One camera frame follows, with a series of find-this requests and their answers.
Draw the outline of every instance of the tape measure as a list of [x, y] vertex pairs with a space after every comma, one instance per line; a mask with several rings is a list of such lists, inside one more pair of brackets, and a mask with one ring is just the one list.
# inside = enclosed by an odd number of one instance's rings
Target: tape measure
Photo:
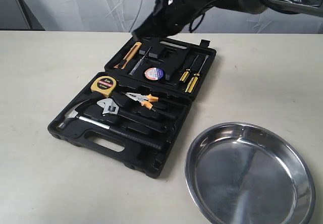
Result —
[[117, 82], [114, 78], [110, 76], [102, 76], [94, 81], [94, 83], [91, 85], [91, 90], [92, 92], [97, 91], [108, 98], [116, 85]]

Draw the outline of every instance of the metal tray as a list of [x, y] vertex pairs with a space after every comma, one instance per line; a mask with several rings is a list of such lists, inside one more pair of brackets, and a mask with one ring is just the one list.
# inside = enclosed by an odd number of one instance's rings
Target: metal tray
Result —
[[259, 126], [224, 123], [203, 131], [187, 153], [189, 192], [215, 224], [303, 224], [315, 187], [300, 155]]

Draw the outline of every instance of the tool kit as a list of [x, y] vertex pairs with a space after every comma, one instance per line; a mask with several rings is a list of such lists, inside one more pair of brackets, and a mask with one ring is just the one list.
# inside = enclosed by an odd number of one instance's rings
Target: tool kit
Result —
[[[216, 56], [209, 43], [131, 38], [48, 131], [157, 178]], [[94, 138], [124, 149], [114, 151]]]

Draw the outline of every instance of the black plastic case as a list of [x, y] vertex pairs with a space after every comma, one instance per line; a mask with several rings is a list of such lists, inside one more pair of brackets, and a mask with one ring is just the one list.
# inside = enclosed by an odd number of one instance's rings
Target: black plastic case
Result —
[[[74, 99], [58, 114], [58, 116], [49, 124], [48, 131], [56, 138], [68, 141], [75, 146], [84, 146], [116, 160], [122, 161], [125, 166], [146, 173], [147, 176], [157, 178], [172, 150], [175, 140], [181, 130], [181, 127], [188, 115], [191, 104], [196, 98], [205, 76], [211, 67], [216, 51], [209, 48], [209, 41], [202, 40], [200, 45], [194, 45], [177, 41], [169, 38], [151, 38], [142, 42], [140, 50], [122, 69], [114, 68], [120, 63], [127, 52], [134, 45], [135, 41], [131, 38], [105, 65], [104, 72], [98, 73]], [[138, 67], [136, 72], [130, 76], [129, 73], [140, 58], [150, 48], [149, 54]], [[185, 83], [179, 82], [186, 68], [189, 68], [196, 56], [199, 55], [192, 66], [192, 73]], [[196, 88], [192, 93], [185, 93], [188, 82], [197, 73], [203, 64], [205, 57], [208, 59], [200, 72], [200, 78]], [[144, 76], [148, 68], [160, 68], [164, 71], [164, 76], [158, 81], [150, 81]], [[140, 122], [130, 120], [119, 115], [102, 115], [102, 110], [97, 101], [105, 97], [99, 92], [92, 92], [91, 85], [100, 76], [110, 76], [117, 81], [117, 86], [110, 95], [120, 109], [130, 113]], [[166, 111], [176, 117], [172, 120], [164, 115], [141, 106], [140, 102], [133, 101], [124, 93], [133, 92], [142, 95], [151, 94], [159, 97], [158, 102], [153, 102], [154, 108], [159, 111]], [[87, 100], [76, 108], [79, 116], [95, 120], [101, 124], [109, 125], [124, 134], [136, 135], [151, 142], [160, 144], [160, 148], [145, 146], [137, 141], [130, 140], [124, 135], [116, 134], [110, 130], [96, 126], [92, 123], [75, 118], [70, 121], [66, 127], [60, 131], [58, 125], [65, 119], [65, 114], [75, 105]], [[166, 127], [166, 132], [157, 132], [152, 130], [151, 125], [143, 125], [142, 119], [149, 119]], [[121, 152], [113, 151], [93, 141], [93, 137], [108, 140], [124, 147]]]

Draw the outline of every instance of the table surface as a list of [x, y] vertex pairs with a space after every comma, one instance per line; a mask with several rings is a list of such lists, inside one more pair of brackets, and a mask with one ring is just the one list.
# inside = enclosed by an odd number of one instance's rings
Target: table surface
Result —
[[315, 182], [323, 223], [323, 37], [180, 34], [218, 51], [159, 179], [52, 137], [46, 127], [128, 33], [0, 32], [0, 223], [209, 223], [185, 183], [193, 139], [247, 122], [287, 140]]

